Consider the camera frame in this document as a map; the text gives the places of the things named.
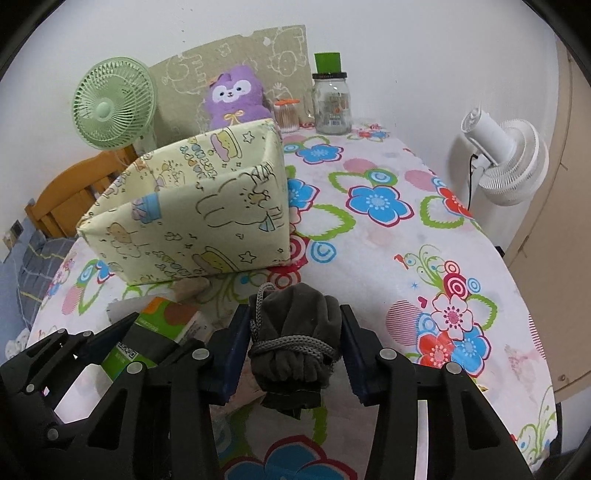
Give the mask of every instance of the orange jar lid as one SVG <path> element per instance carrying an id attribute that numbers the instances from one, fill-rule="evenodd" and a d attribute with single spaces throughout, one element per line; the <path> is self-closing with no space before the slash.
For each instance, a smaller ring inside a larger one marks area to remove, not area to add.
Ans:
<path id="1" fill-rule="evenodd" d="M 288 98 L 286 100 L 277 100 L 275 102 L 275 105 L 277 105 L 277 106 L 293 105 L 294 103 L 300 103 L 300 101 L 297 99 L 294 99 L 294 98 Z"/>

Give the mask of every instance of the red flower print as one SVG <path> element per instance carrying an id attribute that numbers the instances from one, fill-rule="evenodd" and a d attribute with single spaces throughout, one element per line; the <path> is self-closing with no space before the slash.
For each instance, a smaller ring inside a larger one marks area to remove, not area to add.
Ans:
<path id="1" fill-rule="evenodd" d="M 472 214 L 460 203 L 450 189 L 447 187 L 440 187 L 437 190 L 439 195 L 443 196 L 443 204 L 446 206 L 447 210 L 456 215 L 472 218 Z"/>
<path id="2" fill-rule="evenodd" d="M 441 332 L 437 336 L 426 333 L 418 339 L 418 351 L 421 353 L 418 363 L 426 367 L 441 368 L 452 361 L 454 348 L 447 332 Z"/>

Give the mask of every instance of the white desk fan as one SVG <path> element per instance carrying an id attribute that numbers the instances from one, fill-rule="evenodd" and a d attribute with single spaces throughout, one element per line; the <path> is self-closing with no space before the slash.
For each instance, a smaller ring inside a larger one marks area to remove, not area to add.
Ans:
<path id="1" fill-rule="evenodd" d="M 500 126 L 475 108 L 462 122 L 462 132 L 478 149 L 470 166 L 470 198 L 478 186 L 500 206 L 517 205 L 540 188 L 548 173 L 548 147 L 525 120 Z"/>

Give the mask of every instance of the label on jar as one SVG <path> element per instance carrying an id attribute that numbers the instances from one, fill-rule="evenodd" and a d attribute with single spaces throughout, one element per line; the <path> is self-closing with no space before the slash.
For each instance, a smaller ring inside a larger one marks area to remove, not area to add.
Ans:
<path id="1" fill-rule="evenodd" d="M 346 122 L 349 112 L 349 95 L 347 93 L 332 93 L 319 102 L 322 124 L 340 127 Z"/>

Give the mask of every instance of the table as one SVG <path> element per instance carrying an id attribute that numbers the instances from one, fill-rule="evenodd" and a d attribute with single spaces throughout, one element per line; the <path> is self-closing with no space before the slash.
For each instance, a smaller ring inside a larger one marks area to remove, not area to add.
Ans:
<path id="1" fill-rule="evenodd" d="M 511 275 L 470 212 L 434 172 L 378 124 L 344 137 L 302 129 L 284 137 L 292 263 L 211 277 L 197 298 L 226 325 L 239 302 L 266 281 L 305 281 L 350 304 L 384 346 L 421 365 L 463 365 L 537 468 L 556 437 L 550 374 L 534 323 Z M 165 292 L 173 284 L 128 287 L 79 239 L 49 288 L 29 345 L 65 327 L 108 325 L 114 299 Z M 87 416 L 108 387 L 87 367 L 57 409 Z M 228 480 L 363 478 L 377 409 L 364 408 L 339 362 L 320 408 L 294 420 L 251 403 L 215 424 Z M 417 478 L 426 476 L 426 408 L 420 408 Z"/>

